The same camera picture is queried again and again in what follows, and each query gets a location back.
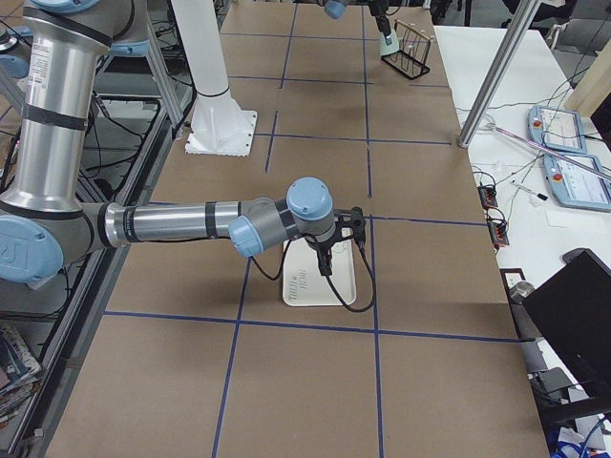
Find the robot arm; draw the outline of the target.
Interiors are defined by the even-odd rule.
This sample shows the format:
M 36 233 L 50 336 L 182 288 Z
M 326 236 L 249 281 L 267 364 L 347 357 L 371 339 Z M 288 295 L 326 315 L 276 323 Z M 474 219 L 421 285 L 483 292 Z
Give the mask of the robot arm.
M 342 237 L 340 213 L 318 178 L 284 198 L 188 205 L 82 203 L 75 195 L 98 59 L 113 45 L 148 42 L 143 1 L 28 1 L 32 55 L 16 173 L 1 196 L 1 277 L 32 283 L 104 248 L 229 239 L 250 258 L 305 239 L 326 260 Z
M 384 38 L 390 38 L 392 28 L 387 16 L 390 4 L 384 0 L 368 0 L 365 4 L 369 8 L 369 14 L 375 19 L 378 31 Z M 348 0 L 326 0 L 320 1 L 326 15 L 332 19 L 340 19 L 348 9 L 348 6 L 356 6 L 357 1 Z

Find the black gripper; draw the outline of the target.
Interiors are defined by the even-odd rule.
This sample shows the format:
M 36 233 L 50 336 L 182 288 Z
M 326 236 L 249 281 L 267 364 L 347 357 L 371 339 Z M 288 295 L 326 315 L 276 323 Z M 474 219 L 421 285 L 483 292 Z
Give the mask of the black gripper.
M 318 241 L 313 236 L 305 236 L 306 244 L 316 252 L 318 269 L 322 276 L 332 275 L 332 248 L 335 244 L 343 242 L 342 236 L 332 236 L 325 241 Z
M 371 16 L 375 18 L 377 28 L 382 29 L 381 33 L 385 38 L 390 37 L 390 21 L 387 18 L 388 8 L 388 0 L 371 1 Z

